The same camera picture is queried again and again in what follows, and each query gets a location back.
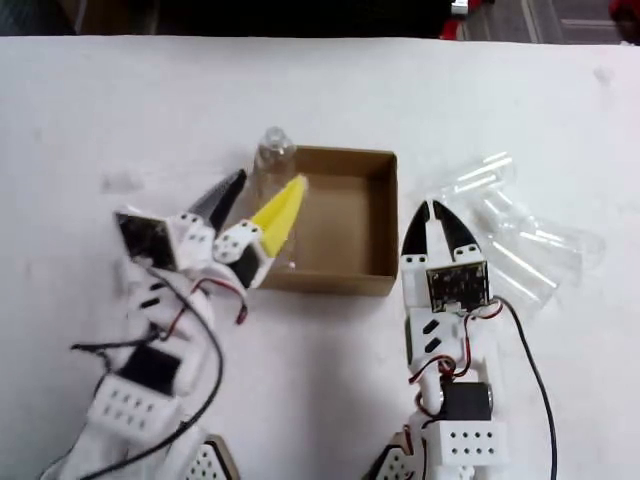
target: open cardboard box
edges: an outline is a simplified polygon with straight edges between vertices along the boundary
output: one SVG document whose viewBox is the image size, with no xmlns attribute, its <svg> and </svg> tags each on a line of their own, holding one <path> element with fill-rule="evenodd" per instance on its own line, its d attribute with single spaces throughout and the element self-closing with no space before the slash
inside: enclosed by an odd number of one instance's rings
<svg viewBox="0 0 640 480">
<path fill-rule="evenodd" d="M 295 268 L 272 269 L 263 287 L 387 295 L 398 273 L 395 154 L 301 146 L 294 161 L 309 180 L 295 226 Z"/>
</svg>

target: red wire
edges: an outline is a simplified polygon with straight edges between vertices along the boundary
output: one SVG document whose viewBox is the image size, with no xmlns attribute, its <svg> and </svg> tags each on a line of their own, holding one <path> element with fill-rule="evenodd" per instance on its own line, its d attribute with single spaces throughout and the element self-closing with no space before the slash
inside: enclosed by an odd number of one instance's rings
<svg viewBox="0 0 640 480">
<path fill-rule="evenodd" d="M 452 357 L 450 357 L 449 355 L 436 355 L 431 360 L 429 360 L 427 363 L 425 363 L 420 368 L 420 370 L 418 370 L 411 378 L 409 378 L 409 383 L 411 385 L 416 383 L 420 379 L 420 377 L 422 377 L 422 374 L 427 369 L 427 367 L 429 365 L 431 365 L 432 363 L 437 362 L 437 361 L 441 361 L 442 362 L 439 365 L 439 368 L 440 368 L 440 372 L 443 375 L 446 375 L 446 376 L 449 376 L 449 377 L 456 377 L 456 378 L 460 378 L 460 377 L 463 377 L 464 375 L 466 375 L 467 372 L 469 371 L 469 369 L 471 368 L 471 340 L 469 339 L 469 325 L 468 325 L 469 324 L 469 319 L 475 320 L 475 318 L 478 317 L 478 318 L 482 318 L 483 320 L 489 320 L 489 319 L 497 317 L 502 312 L 502 309 L 504 308 L 504 305 L 500 301 L 498 301 L 496 303 L 498 304 L 498 308 L 494 312 L 491 312 L 488 315 L 472 315 L 471 313 L 469 313 L 464 317 L 464 345 L 465 345 L 466 362 L 465 362 L 465 366 L 464 366 L 464 368 L 462 370 L 460 370 L 457 373 L 454 373 L 455 369 L 456 369 L 456 361 Z M 445 362 L 449 362 L 449 365 L 453 365 L 453 367 L 451 369 L 445 368 Z"/>
<path fill-rule="evenodd" d="M 416 407 L 418 407 L 418 410 L 420 410 L 422 413 L 424 413 L 427 417 L 433 418 L 435 417 L 435 415 L 433 415 L 431 412 L 429 412 L 429 410 L 427 410 L 427 408 L 422 404 L 422 392 L 418 392 L 415 396 L 415 398 L 413 399 L 414 403 L 416 404 Z"/>
<path fill-rule="evenodd" d="M 224 280 L 207 277 L 207 278 L 201 278 L 195 283 L 195 285 L 191 288 L 191 294 L 195 293 L 200 288 L 200 285 L 202 285 L 204 282 L 211 282 L 215 285 L 226 288 L 227 290 L 230 290 L 233 293 L 235 293 L 240 298 L 240 301 L 242 302 L 242 306 L 240 307 L 240 311 L 238 312 L 238 316 L 236 317 L 236 324 L 242 325 L 242 323 L 244 323 L 244 321 L 247 318 L 247 314 L 249 313 L 249 308 L 247 307 L 247 304 L 244 301 L 244 297 L 242 296 L 242 293 L 240 293 L 240 290 L 238 290 L 236 287 L 234 287 L 230 283 L 225 282 Z M 186 307 L 183 306 L 178 312 L 178 314 L 175 316 L 173 321 L 169 324 L 167 335 L 164 337 L 165 340 L 173 334 L 173 331 L 175 330 L 176 325 L 178 324 L 178 320 L 180 320 L 180 318 L 182 317 L 185 311 L 186 311 Z"/>
<path fill-rule="evenodd" d="M 442 361 L 443 362 L 443 363 L 441 363 L 439 365 L 441 373 L 443 373 L 444 375 L 447 375 L 447 376 L 453 375 L 453 372 L 456 369 L 456 361 L 453 359 L 453 357 L 450 357 L 449 355 L 436 355 L 431 360 L 429 360 L 427 363 L 425 363 L 420 368 L 420 370 L 418 370 L 411 378 L 409 378 L 409 384 L 413 385 L 414 383 L 416 383 L 420 379 L 420 377 L 422 376 L 424 371 L 427 369 L 427 367 L 429 365 L 431 365 L 432 363 L 438 362 L 438 361 Z M 450 369 L 445 369 L 444 368 L 444 362 L 449 362 L 449 364 L 453 365 L 453 366 Z"/>
<path fill-rule="evenodd" d="M 496 308 L 495 312 L 492 312 L 489 315 L 471 315 L 469 313 L 467 314 L 466 317 L 464 317 L 464 346 L 465 346 L 465 354 L 466 354 L 467 361 L 465 363 L 464 368 L 460 372 L 453 374 L 454 377 L 456 378 L 464 377 L 469 371 L 469 368 L 471 368 L 471 340 L 469 340 L 469 325 L 468 325 L 469 319 L 471 318 L 475 320 L 476 317 L 478 317 L 478 318 L 482 318 L 483 320 L 489 320 L 497 317 L 498 315 L 500 315 L 500 312 L 502 312 L 502 309 L 504 308 L 504 305 L 502 304 L 502 302 L 498 301 L 497 303 L 498 303 L 498 308 Z"/>
<path fill-rule="evenodd" d="M 464 317 L 464 348 L 465 348 L 467 361 L 465 363 L 464 368 L 461 371 L 453 374 L 453 376 L 456 378 L 464 377 L 469 371 L 469 368 L 471 368 L 471 341 L 469 340 L 469 318 L 471 318 L 471 314 L 467 314 L 467 316 Z"/>
</svg>

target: white table surface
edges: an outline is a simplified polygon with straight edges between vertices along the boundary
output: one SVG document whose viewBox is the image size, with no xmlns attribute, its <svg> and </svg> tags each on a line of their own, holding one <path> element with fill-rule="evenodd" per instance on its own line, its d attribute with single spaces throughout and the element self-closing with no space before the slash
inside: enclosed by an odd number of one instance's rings
<svg viewBox="0 0 640 480">
<path fill-rule="evenodd" d="M 3 38 L 0 65 L 0 478 L 33 477 L 82 427 L 99 362 L 67 348 L 123 322 L 111 210 L 186 206 L 274 124 L 302 144 L 394 150 L 401 232 L 417 172 L 507 150 L 536 213 L 605 236 L 600 267 L 528 336 L 559 478 L 637 477 L 639 49 Z M 143 188 L 105 191 L 114 172 Z M 219 307 L 228 368 L 207 414 L 243 477 L 358 478 L 413 411 L 399 282 L 378 299 L 254 292 L 251 307 L 242 328 L 231 300 Z M 546 418 L 512 324 L 500 342 L 510 478 L 547 478 Z"/>
</svg>

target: white robotic arm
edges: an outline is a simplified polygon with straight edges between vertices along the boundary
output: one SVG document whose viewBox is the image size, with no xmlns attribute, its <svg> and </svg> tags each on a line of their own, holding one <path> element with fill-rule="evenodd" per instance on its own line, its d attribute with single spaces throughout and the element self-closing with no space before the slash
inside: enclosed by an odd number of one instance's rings
<svg viewBox="0 0 640 480">
<path fill-rule="evenodd" d="M 306 190 L 306 180 L 295 178 L 251 220 L 218 235 L 245 180 L 238 171 L 167 219 L 116 213 L 129 257 L 134 340 L 72 347 L 101 356 L 107 372 L 77 442 L 42 478 L 238 478 L 224 442 L 200 422 L 223 373 L 211 297 L 221 287 L 237 294 L 242 323 L 246 290 L 264 279 Z M 218 378 L 202 407 L 186 415 L 182 400 L 200 381 L 212 346 Z"/>
<path fill-rule="evenodd" d="M 491 296 L 487 261 L 471 232 L 440 202 L 424 202 L 407 230 L 400 269 L 409 383 L 420 387 L 417 412 L 367 478 L 504 478 L 506 412 L 492 319 L 506 306 L 545 400 L 555 479 L 555 428 L 544 386 L 515 311 Z"/>
</svg>

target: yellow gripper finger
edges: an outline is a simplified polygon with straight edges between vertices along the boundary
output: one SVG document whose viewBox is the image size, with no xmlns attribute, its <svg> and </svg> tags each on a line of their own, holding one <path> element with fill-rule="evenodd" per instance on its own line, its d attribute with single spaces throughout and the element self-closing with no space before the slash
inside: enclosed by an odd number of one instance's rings
<svg viewBox="0 0 640 480">
<path fill-rule="evenodd" d="M 271 258 L 278 254 L 287 240 L 306 191 L 307 178 L 298 175 L 251 219 L 262 229 L 260 242 L 265 253 Z"/>
</svg>

